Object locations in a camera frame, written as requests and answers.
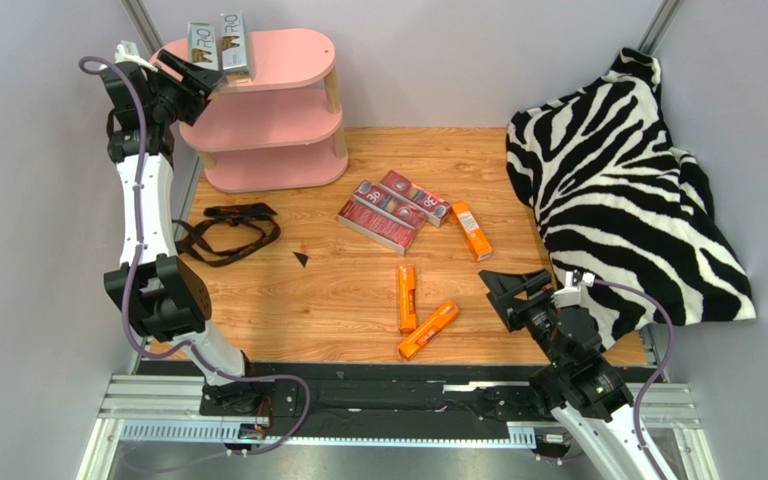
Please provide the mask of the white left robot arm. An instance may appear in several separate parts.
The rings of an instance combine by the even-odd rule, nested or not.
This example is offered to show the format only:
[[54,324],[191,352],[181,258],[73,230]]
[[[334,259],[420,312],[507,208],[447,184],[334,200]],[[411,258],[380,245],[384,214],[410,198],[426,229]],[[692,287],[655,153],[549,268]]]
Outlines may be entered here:
[[218,408],[252,413],[261,393],[245,381],[250,363],[211,320],[209,292],[179,257],[170,192],[176,122],[193,125],[220,85],[220,72],[166,50],[143,59],[122,41],[97,75],[113,103],[107,118],[108,155],[124,196],[125,238],[119,267],[104,288],[122,313],[124,333],[138,345],[152,339],[182,351],[203,373],[204,398]]

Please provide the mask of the teal silver toothpaste box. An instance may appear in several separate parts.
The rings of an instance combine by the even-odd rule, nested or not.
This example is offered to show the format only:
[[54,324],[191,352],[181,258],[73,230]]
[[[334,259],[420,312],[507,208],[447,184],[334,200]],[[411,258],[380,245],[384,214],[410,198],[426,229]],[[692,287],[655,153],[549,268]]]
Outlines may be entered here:
[[216,33],[212,24],[188,23],[188,58],[190,63],[198,67],[221,71]]

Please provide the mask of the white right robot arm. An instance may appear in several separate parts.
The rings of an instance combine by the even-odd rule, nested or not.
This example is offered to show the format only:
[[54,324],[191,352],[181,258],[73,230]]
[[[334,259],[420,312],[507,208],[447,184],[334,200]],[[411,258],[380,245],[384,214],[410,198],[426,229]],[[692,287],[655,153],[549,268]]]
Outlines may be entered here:
[[597,322],[580,305],[595,275],[568,272],[560,289],[546,270],[479,277],[506,328],[527,330],[549,361],[528,381],[536,410],[565,427],[605,479],[674,478],[642,423],[642,396],[605,359]]

